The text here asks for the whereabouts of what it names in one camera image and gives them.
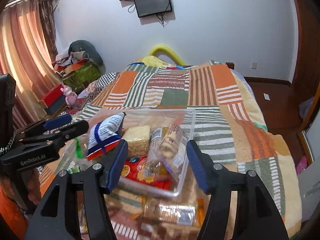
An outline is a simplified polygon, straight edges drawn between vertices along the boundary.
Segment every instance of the baseboard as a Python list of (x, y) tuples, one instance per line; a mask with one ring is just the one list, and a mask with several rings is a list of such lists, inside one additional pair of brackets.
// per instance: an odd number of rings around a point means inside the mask
[(291, 83), (288, 80), (272, 79), (272, 78), (255, 78), (255, 77), (244, 77), (247, 82), (255, 83), (270, 83), (290, 86)]
[(310, 145), (307, 141), (306, 134), (304, 131), (298, 131), (297, 134), (300, 139), (304, 154), (307, 157), (308, 165), (310, 165), (311, 163), (313, 163), (313, 156), (311, 153)]

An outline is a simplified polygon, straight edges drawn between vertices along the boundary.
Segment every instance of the orange sleeve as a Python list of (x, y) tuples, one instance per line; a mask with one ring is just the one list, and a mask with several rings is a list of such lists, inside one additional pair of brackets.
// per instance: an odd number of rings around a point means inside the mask
[(16, 236), (20, 240), (23, 240), (27, 231), (28, 221), (21, 213), (19, 207), (6, 196), (1, 187), (0, 213)]

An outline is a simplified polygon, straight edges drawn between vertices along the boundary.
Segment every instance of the pink stuffed toy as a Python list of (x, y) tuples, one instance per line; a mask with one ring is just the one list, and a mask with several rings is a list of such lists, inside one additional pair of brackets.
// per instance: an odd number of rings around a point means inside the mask
[(78, 98), (77, 94), (69, 86), (63, 86), (60, 90), (66, 96), (67, 106), (73, 106)]

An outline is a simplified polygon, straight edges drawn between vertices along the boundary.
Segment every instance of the patchwork bedspread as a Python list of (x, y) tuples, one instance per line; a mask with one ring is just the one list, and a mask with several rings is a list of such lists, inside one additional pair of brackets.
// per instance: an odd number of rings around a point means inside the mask
[[(301, 224), (301, 200), (294, 163), (279, 135), (267, 132), (262, 113), (244, 84), (226, 65), (210, 61), (186, 70), (165, 70), (133, 63), (74, 119), (90, 119), (102, 107), (196, 109), (194, 140), (202, 152), (229, 170), (255, 170), (283, 217), (289, 236)], [(44, 187), (52, 175), (47, 170)], [(141, 196), (122, 189), (106, 196), (118, 239), (196, 239), (199, 228), (132, 220), (141, 212)], [(194, 203), (209, 197), (188, 168), (183, 192), (172, 202)], [(226, 239), (233, 233), (236, 193), (232, 194)]]

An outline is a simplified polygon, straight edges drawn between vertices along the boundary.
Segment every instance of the curtain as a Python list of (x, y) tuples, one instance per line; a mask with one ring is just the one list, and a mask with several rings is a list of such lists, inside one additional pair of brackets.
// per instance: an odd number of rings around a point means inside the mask
[(48, 46), (51, 61), (54, 62), (58, 50), (56, 47), (56, 27), (54, 25), (52, 2), (53, 0), (39, 0), (39, 11), (44, 38)]
[(24, 0), (0, 15), (0, 74), (6, 73), (17, 82), (15, 129), (44, 118), (39, 101), (61, 80), (51, 67), (38, 0)]

